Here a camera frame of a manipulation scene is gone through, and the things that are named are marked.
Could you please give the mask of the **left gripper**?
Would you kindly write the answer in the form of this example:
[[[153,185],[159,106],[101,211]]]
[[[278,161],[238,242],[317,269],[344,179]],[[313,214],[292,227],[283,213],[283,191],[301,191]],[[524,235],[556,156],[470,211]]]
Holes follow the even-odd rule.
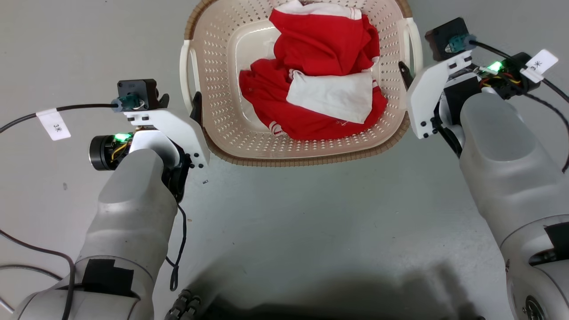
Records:
[[[195,93],[191,113],[177,113],[165,108],[125,112],[133,132],[95,136],[89,145],[89,160],[100,172],[114,171],[132,152],[150,149],[163,162],[162,182],[177,202],[184,197],[189,171],[205,168],[211,152],[202,131],[202,94]]]

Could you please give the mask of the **beige plastic laundry basket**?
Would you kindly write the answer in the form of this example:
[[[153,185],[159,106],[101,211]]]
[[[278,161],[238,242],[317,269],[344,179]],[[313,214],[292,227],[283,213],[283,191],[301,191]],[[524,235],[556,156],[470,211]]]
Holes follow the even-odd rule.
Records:
[[[412,74],[423,67],[421,39],[408,0],[301,0],[360,9],[380,38],[373,67],[384,97],[383,116],[362,133],[335,140],[293,140],[273,135],[242,97],[242,69],[269,55],[278,31],[269,22],[287,0],[200,0],[187,20],[180,52],[180,85],[191,99],[202,94],[203,132],[209,149],[232,164],[296,167],[346,162],[392,148],[410,127],[398,63]]]

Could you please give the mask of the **red and white garment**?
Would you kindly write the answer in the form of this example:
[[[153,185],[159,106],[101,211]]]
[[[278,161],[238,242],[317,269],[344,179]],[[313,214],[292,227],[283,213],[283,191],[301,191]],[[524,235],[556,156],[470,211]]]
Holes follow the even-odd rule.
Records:
[[[239,86],[273,135],[339,139],[382,117],[388,100],[372,74],[379,35],[360,9],[290,0],[269,21],[279,31],[272,57],[240,71]]]

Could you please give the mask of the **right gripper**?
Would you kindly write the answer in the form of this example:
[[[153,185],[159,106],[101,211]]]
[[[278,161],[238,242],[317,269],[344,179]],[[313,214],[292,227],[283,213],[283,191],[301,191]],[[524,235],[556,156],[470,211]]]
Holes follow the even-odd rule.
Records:
[[[537,86],[520,73],[528,60],[514,56],[496,67],[476,67],[469,50],[423,69],[415,79],[399,61],[415,135],[439,134],[459,157],[538,157],[541,144],[509,103]]]

